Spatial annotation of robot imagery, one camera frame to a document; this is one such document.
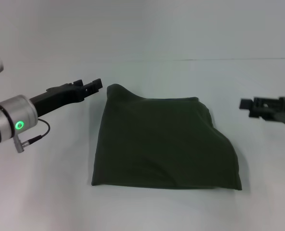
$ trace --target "black clamp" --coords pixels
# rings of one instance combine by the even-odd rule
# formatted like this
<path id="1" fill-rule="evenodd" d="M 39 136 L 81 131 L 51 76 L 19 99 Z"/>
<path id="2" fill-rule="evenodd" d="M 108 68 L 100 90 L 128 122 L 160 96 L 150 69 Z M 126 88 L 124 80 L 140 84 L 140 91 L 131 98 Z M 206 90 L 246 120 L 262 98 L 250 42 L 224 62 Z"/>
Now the black clamp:
<path id="1" fill-rule="evenodd" d="M 102 87 L 100 78 L 86 85 L 82 80 L 78 80 L 49 88 L 45 93 L 31 98 L 30 101 L 37 110 L 37 116 L 40 117 L 64 105 L 82 102 L 85 97 L 97 93 Z"/>
<path id="2" fill-rule="evenodd" d="M 249 110 L 249 117 L 251 118 L 262 117 L 265 121 L 285 124 L 285 97 L 279 99 L 241 99 L 239 109 Z"/>

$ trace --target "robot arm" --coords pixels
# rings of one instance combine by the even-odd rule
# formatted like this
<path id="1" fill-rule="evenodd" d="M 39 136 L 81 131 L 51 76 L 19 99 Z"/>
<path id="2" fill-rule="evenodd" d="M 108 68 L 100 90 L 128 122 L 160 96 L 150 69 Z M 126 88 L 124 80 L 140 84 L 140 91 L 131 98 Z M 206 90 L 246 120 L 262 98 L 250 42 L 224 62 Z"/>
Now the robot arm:
<path id="1" fill-rule="evenodd" d="M 81 102 L 102 87 L 101 79 L 86 85 L 83 85 L 82 80 L 78 80 L 73 84 L 47 89 L 47 92 L 31 99 L 18 95 L 0 102 L 0 143 L 13 138 L 17 152 L 23 152 L 24 147 L 43 137 L 34 137 L 23 143 L 18 138 L 18 134 L 37 125 L 38 117 L 64 105 Z"/>
<path id="2" fill-rule="evenodd" d="M 265 121 L 285 124 L 285 97 L 279 99 L 242 99 L 239 108 L 249 110 L 249 117 L 251 118 L 262 117 Z"/>

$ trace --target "black cable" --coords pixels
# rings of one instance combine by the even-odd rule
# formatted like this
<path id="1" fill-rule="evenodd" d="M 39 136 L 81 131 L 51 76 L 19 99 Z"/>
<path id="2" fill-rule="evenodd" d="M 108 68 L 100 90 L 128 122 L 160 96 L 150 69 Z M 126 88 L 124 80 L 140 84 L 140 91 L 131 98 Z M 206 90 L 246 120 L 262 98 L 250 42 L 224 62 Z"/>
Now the black cable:
<path id="1" fill-rule="evenodd" d="M 45 120 L 43 120 L 43 119 L 38 119 L 39 121 L 41 121 L 41 122 L 43 122 L 43 123 L 45 123 L 47 126 L 48 126 L 48 130 L 47 130 L 47 132 L 45 132 L 43 135 L 39 135 L 39 136 L 36 136 L 36 137 L 34 137 L 34 138 L 32 138 L 32 139 L 29 139 L 29 140 L 27 140 L 28 141 L 28 143 L 29 143 L 29 145 L 30 144 L 33 144 L 34 142 L 37 142 L 38 140 L 40 140 L 40 139 L 42 139 L 44 136 L 46 136 L 48 133 L 49 133 L 49 131 L 50 131 L 50 124 L 48 123 L 48 122 L 46 122 Z"/>
<path id="2" fill-rule="evenodd" d="M 39 120 L 39 121 L 42 121 L 43 123 L 45 123 L 45 124 L 48 126 L 47 132 L 45 132 L 44 135 L 42 135 L 42 137 L 44 137 L 44 136 L 46 136 L 46 135 L 49 133 L 49 131 L 50 131 L 50 124 L 49 124 L 47 121 L 45 121 L 44 119 L 38 119 L 38 120 Z"/>

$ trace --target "white surface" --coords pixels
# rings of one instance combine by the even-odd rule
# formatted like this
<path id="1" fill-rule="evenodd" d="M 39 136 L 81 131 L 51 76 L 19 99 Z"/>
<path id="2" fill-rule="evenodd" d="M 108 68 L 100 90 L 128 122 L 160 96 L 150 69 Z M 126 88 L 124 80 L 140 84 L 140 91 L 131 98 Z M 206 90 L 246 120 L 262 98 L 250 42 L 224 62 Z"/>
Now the white surface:
<path id="1" fill-rule="evenodd" d="M 285 231 L 285 125 L 238 110 L 240 98 L 285 96 L 285 59 L 269 60 L 285 58 L 285 0 L 0 0 L 0 56 L 0 101 L 97 78 L 143 97 L 199 97 L 243 184 L 88 186 L 104 88 L 44 116 L 50 134 L 24 153 L 0 145 L 0 231 Z"/>

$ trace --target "cloth bag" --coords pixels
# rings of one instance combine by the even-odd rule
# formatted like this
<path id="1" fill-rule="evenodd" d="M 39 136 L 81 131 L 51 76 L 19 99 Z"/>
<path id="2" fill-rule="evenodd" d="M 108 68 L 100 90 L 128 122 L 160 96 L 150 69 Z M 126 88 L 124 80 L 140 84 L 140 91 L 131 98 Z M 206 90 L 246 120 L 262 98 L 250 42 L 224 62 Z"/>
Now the cloth bag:
<path id="1" fill-rule="evenodd" d="M 234 148 L 198 98 L 145 99 L 118 84 L 107 88 L 91 184 L 242 190 Z"/>

